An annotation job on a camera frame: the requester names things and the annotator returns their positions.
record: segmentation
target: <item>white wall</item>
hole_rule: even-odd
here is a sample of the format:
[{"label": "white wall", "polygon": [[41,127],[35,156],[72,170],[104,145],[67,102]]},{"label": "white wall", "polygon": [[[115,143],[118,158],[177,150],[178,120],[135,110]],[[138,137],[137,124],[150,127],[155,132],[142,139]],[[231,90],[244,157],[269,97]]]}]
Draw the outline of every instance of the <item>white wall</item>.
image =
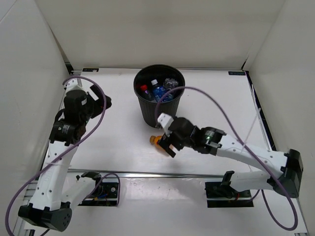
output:
[{"label": "white wall", "polygon": [[315,1],[287,0],[250,75],[279,150],[301,152],[300,201],[315,235]]},{"label": "white wall", "polygon": [[[62,100],[61,82],[67,77],[36,3],[13,3],[0,1],[0,235],[7,235],[4,215],[9,200],[41,164]],[[13,228],[17,212],[11,216]]]},{"label": "white wall", "polygon": [[241,68],[284,0],[36,0],[76,69]]}]

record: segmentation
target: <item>robotic arm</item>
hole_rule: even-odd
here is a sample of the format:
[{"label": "robotic arm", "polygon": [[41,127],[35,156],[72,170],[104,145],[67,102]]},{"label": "robotic arm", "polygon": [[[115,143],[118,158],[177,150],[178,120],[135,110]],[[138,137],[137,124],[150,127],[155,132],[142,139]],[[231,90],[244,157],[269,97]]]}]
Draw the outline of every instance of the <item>robotic arm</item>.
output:
[{"label": "robotic arm", "polygon": [[[270,175],[266,173],[261,164],[244,150],[236,139],[224,131],[213,127],[199,129],[185,118],[173,118],[165,113],[162,113],[157,121],[165,132],[158,144],[172,157],[176,153],[173,152],[170,145],[178,151],[184,147],[189,147],[202,154],[231,158],[261,170],[247,173],[226,172],[220,185],[223,192],[269,189],[283,195],[283,192]],[[300,153],[293,149],[290,149],[288,153],[284,153],[265,150],[252,145],[247,146],[278,178],[289,196],[297,198],[303,172]]]},{"label": "robotic arm", "polygon": [[[103,111],[104,100],[97,87],[91,86],[91,90],[98,97],[95,101],[75,82],[76,80],[72,80],[66,86],[64,109],[57,113],[49,137],[47,162],[44,167],[49,164],[53,166],[40,176],[29,204],[21,206],[18,213],[32,225],[57,231],[64,231],[68,227],[73,209],[91,194],[101,178],[98,173],[84,173],[81,176],[84,178],[78,179],[69,190],[62,193],[66,174],[77,147],[58,162],[49,161],[79,142],[86,132],[88,121]],[[106,97],[106,108],[109,107],[111,98]],[[97,188],[91,196],[99,196],[100,191]]]}]

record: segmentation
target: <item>white bottle cap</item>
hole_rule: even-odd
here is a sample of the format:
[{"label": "white bottle cap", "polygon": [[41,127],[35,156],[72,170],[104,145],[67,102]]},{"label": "white bottle cap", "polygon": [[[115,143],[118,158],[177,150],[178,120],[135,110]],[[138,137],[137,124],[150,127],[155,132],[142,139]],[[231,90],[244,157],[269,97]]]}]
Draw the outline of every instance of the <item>white bottle cap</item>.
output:
[{"label": "white bottle cap", "polygon": [[152,80],[152,81],[151,81],[151,84],[152,84],[152,85],[156,85],[157,83],[158,83],[157,80]]}]

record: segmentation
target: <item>black trash bin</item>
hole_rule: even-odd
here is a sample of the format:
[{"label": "black trash bin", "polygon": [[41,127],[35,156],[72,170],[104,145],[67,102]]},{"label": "black trash bin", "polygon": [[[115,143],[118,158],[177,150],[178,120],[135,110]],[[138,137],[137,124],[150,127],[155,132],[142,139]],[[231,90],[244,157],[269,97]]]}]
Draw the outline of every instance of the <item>black trash bin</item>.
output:
[{"label": "black trash bin", "polygon": [[[152,91],[152,80],[157,80],[160,85],[163,85],[166,78],[172,78],[178,81],[178,86],[185,86],[185,79],[181,72],[169,65],[150,65],[138,72],[133,81],[134,92],[139,99],[139,104],[144,121],[151,127],[156,126],[156,120],[154,116],[157,103],[150,102],[141,97],[142,85],[147,85],[148,90]],[[172,101],[161,103],[158,111],[158,115],[162,112],[171,116],[175,116],[179,104],[179,100],[183,95],[184,90],[175,91]]]}]

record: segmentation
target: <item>red bottle cap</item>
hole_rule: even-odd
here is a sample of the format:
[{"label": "red bottle cap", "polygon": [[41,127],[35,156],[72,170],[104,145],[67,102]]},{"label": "red bottle cap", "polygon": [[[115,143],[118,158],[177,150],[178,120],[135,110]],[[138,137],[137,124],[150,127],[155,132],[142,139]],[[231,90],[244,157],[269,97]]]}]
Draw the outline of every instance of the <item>red bottle cap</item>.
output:
[{"label": "red bottle cap", "polygon": [[143,86],[141,86],[140,88],[141,88],[141,90],[142,90],[142,91],[145,91],[145,90],[147,90],[147,89],[148,89],[148,86],[143,85]]}]

